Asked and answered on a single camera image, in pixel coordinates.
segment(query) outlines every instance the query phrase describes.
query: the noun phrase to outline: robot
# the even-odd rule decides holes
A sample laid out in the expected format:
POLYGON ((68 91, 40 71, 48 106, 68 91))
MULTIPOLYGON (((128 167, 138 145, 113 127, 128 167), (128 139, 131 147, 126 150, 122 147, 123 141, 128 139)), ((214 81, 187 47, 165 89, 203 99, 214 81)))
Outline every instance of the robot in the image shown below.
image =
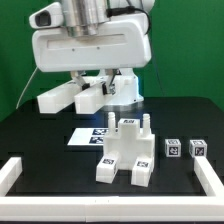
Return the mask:
POLYGON ((122 109, 142 102, 133 68, 151 59, 145 11, 154 1, 61 0, 34 13, 37 67, 69 71, 74 80, 38 96, 40 112, 57 113, 75 102, 76 113, 94 114, 105 105, 122 109), (84 76, 89 70, 100 72, 84 76))
MULTIPOLYGON (((37 29, 33 50, 38 68, 70 71, 74 80, 39 96, 41 113, 57 113, 73 101, 78 114, 94 114, 105 105, 130 108, 143 101, 133 68, 144 67, 151 59, 151 23, 144 10, 150 11, 154 0, 109 3, 111 8, 105 0, 61 0, 30 17, 37 29), (83 76, 95 69, 100 69, 97 77, 83 76)), ((144 115, 142 132, 139 120, 126 119, 115 132, 114 116, 109 114, 96 180, 112 183, 118 169, 131 170, 132 184, 147 187, 155 157, 150 117, 144 115)))

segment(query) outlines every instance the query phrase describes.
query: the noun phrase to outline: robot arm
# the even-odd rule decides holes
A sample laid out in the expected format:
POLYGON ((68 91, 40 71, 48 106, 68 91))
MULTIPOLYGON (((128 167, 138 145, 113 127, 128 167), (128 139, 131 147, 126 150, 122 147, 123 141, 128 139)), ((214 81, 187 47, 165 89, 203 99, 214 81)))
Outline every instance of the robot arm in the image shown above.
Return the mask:
MULTIPOLYGON (((151 59, 146 35, 149 24, 143 13, 112 16, 109 19, 106 2, 61 0, 61 3, 53 3, 30 17, 31 26, 37 29, 32 42, 35 61, 41 71, 69 71, 77 74, 87 70, 106 70, 104 73, 109 74, 109 78, 105 81, 106 84, 102 84, 103 95, 122 94, 120 88, 116 87, 116 91, 114 89, 117 69, 144 67, 151 59)), ((120 8, 120 2, 122 6, 127 6, 130 2, 136 6, 140 3, 139 0, 129 3, 125 0, 112 0, 110 4, 120 8)), ((147 10, 154 4, 154 0, 141 2, 147 10)), ((130 72, 124 70, 122 73, 130 75, 130 72)), ((81 79, 82 77, 78 78, 79 83, 85 83, 81 79)), ((83 100, 76 98, 75 96, 75 101, 82 104, 83 100)), ((111 97, 99 98, 103 101, 98 105, 104 105, 111 97)), ((98 109, 81 109, 77 112, 94 113, 98 109)))

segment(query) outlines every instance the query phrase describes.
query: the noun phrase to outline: white plastic part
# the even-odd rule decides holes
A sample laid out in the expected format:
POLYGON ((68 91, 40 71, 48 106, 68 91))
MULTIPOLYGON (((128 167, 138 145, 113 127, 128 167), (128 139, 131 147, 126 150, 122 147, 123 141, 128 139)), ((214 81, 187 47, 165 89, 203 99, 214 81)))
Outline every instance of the white plastic part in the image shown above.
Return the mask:
POLYGON ((138 157, 136 159, 135 165, 132 169, 132 185, 148 187, 150 175, 152 173, 153 159, 147 157, 138 157))
POLYGON ((165 140, 165 154, 167 157, 181 157, 181 143, 179 139, 165 140))
POLYGON ((195 156, 207 156, 207 143, 200 139, 200 140, 190 140, 190 148, 189 152, 191 156, 194 158, 195 156))
POLYGON ((59 26, 63 25, 64 16, 62 13, 61 4, 59 2, 55 2, 55 3, 47 6, 46 8, 41 9, 40 11, 31 15, 29 18, 29 21, 30 21, 30 26, 33 29, 46 29, 46 28, 49 29, 49 28, 59 27, 59 26), (50 16, 51 16, 51 25, 50 26, 40 27, 37 25, 36 16, 42 12, 48 12, 50 14, 50 16))
POLYGON ((224 221, 218 197, 3 197, 0 221, 224 221))
MULTIPOLYGON (((135 6, 136 8, 141 9, 141 3, 140 0, 130 0, 131 4, 135 6)), ((151 11, 155 4, 155 0, 142 0, 143 8, 146 12, 151 11)), ((128 6, 128 3, 126 0, 110 0, 110 6, 111 8, 121 8, 128 6)))
POLYGON ((55 114, 74 102, 74 95, 81 87, 73 81, 67 82, 37 97, 40 113, 55 114))
POLYGON ((102 82, 107 76, 102 70, 96 77, 96 85, 75 95, 75 105, 77 114, 94 114, 103 106, 131 107, 135 103, 143 101, 139 95, 138 77, 132 69, 120 69, 122 75, 117 75, 114 79, 116 93, 114 95, 103 95, 102 82))
POLYGON ((194 171, 207 196, 224 198, 224 186, 206 157, 195 157, 194 171))
POLYGON ((11 158, 0 170, 0 197, 8 193, 21 173, 21 158, 11 158))
POLYGON ((103 106, 131 107, 143 101, 139 95, 138 77, 132 69, 121 69, 122 75, 115 77, 116 94, 103 95, 102 82, 107 80, 105 71, 97 77, 83 77, 90 88, 81 91, 81 87, 70 81, 37 97, 40 113, 55 114, 73 102, 77 114, 94 114, 103 106))
POLYGON ((109 131, 104 136, 104 155, 107 156, 114 150, 118 151, 121 156, 118 168, 121 170, 132 170, 139 156, 154 158, 154 148, 155 135, 149 134, 145 137, 140 133, 140 120, 137 119, 121 119, 118 123, 118 132, 109 131))
POLYGON ((132 170, 132 184, 148 186, 154 168, 155 135, 151 134, 149 114, 143 117, 142 133, 140 121, 136 119, 121 119, 116 132, 115 114, 109 113, 108 133, 103 143, 104 157, 97 166, 97 181, 112 183, 118 169, 132 170), (141 164, 147 164, 147 167, 140 167, 141 164))
POLYGON ((100 0, 96 1, 96 7, 97 7, 97 14, 98 14, 98 22, 104 23, 109 20, 109 18, 106 15, 105 9, 107 8, 107 1, 106 0, 100 0))
POLYGON ((151 59, 147 17, 133 14, 99 25, 99 34, 71 38, 66 28, 38 30, 33 50, 44 72, 144 67, 151 59))
POLYGON ((117 174, 120 155, 117 151, 104 156, 96 168, 96 181, 111 184, 117 174))

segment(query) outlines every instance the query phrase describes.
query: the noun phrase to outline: black cable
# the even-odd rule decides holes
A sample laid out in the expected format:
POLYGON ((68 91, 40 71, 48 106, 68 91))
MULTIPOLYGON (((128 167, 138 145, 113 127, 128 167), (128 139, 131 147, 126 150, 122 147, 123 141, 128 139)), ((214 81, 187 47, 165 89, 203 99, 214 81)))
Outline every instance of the black cable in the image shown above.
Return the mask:
POLYGON ((123 14, 133 14, 135 12, 142 12, 147 16, 149 26, 148 26, 146 34, 148 34, 151 29, 151 20, 150 20, 149 14, 142 9, 135 8, 134 6, 127 6, 125 8, 107 9, 107 17, 110 18, 112 16, 120 16, 123 14))
POLYGON ((128 5, 133 6, 131 3, 131 0, 126 0, 126 1, 127 1, 128 5))
POLYGON ((151 48, 151 52, 152 52, 152 64, 154 66, 154 70, 155 70, 155 73, 156 73, 156 77, 157 77, 157 80, 158 80, 158 83, 159 83, 160 90, 162 92, 163 97, 165 97, 166 93, 163 89, 163 85, 162 85, 162 82, 161 82, 161 79, 160 79, 159 69, 158 69, 157 62, 156 62, 156 56, 155 56, 152 41, 150 40, 150 38, 149 38, 149 43, 150 43, 150 48, 151 48))
POLYGON ((142 12, 142 13, 144 13, 144 14, 147 16, 148 24, 149 24, 149 25, 148 25, 148 29, 147 29, 147 31, 146 31, 146 34, 148 34, 149 31, 151 30, 151 27, 152 27, 151 19, 150 19, 149 14, 148 14, 146 11, 144 11, 143 9, 135 8, 135 11, 137 11, 137 12, 142 12))
POLYGON ((143 5, 142 0, 140 0, 140 4, 141 4, 141 9, 144 10, 144 5, 143 5))

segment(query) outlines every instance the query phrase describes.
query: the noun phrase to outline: cable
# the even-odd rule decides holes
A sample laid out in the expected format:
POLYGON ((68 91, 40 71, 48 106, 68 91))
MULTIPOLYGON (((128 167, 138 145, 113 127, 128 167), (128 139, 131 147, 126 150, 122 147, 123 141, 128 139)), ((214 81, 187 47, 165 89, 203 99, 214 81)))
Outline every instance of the cable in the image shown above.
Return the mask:
POLYGON ((144 10, 144 5, 143 5, 143 1, 140 0, 140 4, 141 4, 141 9, 144 10))
POLYGON ((120 16, 123 14, 133 14, 135 12, 142 12, 147 16, 149 26, 148 26, 146 34, 148 34, 151 29, 151 20, 150 20, 149 14, 142 9, 135 8, 134 6, 127 6, 125 8, 107 9, 107 17, 110 18, 112 16, 120 16))
POLYGON ((149 25, 148 25, 148 29, 147 29, 147 31, 146 31, 146 34, 148 34, 149 31, 150 31, 150 29, 151 29, 151 27, 152 27, 151 19, 150 19, 149 14, 148 14, 146 11, 144 11, 143 9, 135 8, 135 11, 137 11, 137 12, 142 12, 142 13, 144 13, 144 14, 147 16, 148 24, 149 24, 149 25))
POLYGON ((159 69, 158 69, 157 62, 156 62, 156 56, 155 56, 154 49, 153 49, 152 42, 151 42, 150 38, 149 38, 149 43, 150 43, 151 52, 152 52, 152 64, 153 64, 155 72, 156 72, 156 77, 157 77, 157 80, 158 80, 158 83, 159 83, 160 90, 162 92, 163 97, 165 97, 166 93, 163 89, 163 85, 162 85, 162 82, 161 82, 161 79, 160 79, 159 69))
POLYGON ((29 81, 27 82, 27 84, 26 84, 26 86, 25 86, 25 88, 24 88, 24 90, 23 90, 21 96, 19 97, 19 100, 18 100, 17 105, 16 105, 16 109, 19 108, 19 106, 20 106, 20 102, 21 102, 21 100, 22 100, 22 98, 23 98, 23 96, 24 96, 26 90, 28 89, 28 87, 29 87, 31 81, 33 80, 33 78, 34 78, 34 76, 36 75, 36 73, 37 73, 38 70, 39 70, 38 67, 36 67, 36 69, 34 70, 33 74, 31 75, 29 81))
POLYGON ((127 3, 130 5, 130 6, 133 6, 132 3, 131 3, 131 0, 126 0, 127 3))

